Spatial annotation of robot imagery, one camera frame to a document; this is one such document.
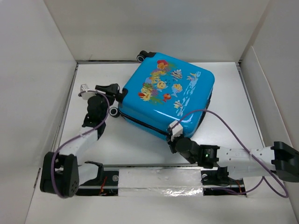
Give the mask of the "blue hard-shell suitcase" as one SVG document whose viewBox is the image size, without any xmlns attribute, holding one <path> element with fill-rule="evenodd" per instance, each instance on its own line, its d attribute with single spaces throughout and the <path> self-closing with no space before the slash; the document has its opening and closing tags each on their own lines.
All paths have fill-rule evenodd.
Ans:
<svg viewBox="0 0 299 224">
<path fill-rule="evenodd" d="M 171 123 L 180 122 L 183 135 L 192 137 L 208 108 L 214 74 L 174 57 L 141 51 L 140 62 L 122 89 L 123 100 L 110 114 L 165 139 Z"/>
</svg>

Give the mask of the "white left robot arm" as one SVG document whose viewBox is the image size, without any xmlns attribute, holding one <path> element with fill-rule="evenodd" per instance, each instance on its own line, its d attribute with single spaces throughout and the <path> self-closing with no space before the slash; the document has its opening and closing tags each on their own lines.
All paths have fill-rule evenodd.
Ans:
<svg viewBox="0 0 299 224">
<path fill-rule="evenodd" d="M 111 105 L 120 96 L 119 85 L 97 85 L 90 90 L 83 84 L 78 95 L 87 101 L 87 114 L 79 133 L 43 159 L 40 190 L 60 198 L 73 197 L 81 185 L 104 187 L 107 181 L 102 163 L 87 161 L 80 165 L 78 159 L 103 135 Z"/>
</svg>

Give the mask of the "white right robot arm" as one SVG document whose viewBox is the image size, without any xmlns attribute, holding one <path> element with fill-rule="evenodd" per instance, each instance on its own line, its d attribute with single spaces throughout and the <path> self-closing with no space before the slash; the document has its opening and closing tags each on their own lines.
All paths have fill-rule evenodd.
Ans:
<svg viewBox="0 0 299 224">
<path fill-rule="evenodd" d="M 299 153 L 281 141 L 271 147 L 246 151 L 216 145 L 199 145 L 184 137 L 169 138 L 172 153 L 179 153 L 190 164 L 212 169 L 217 167 L 216 178 L 220 183 L 244 177 L 275 174 L 284 182 L 299 181 Z"/>
</svg>

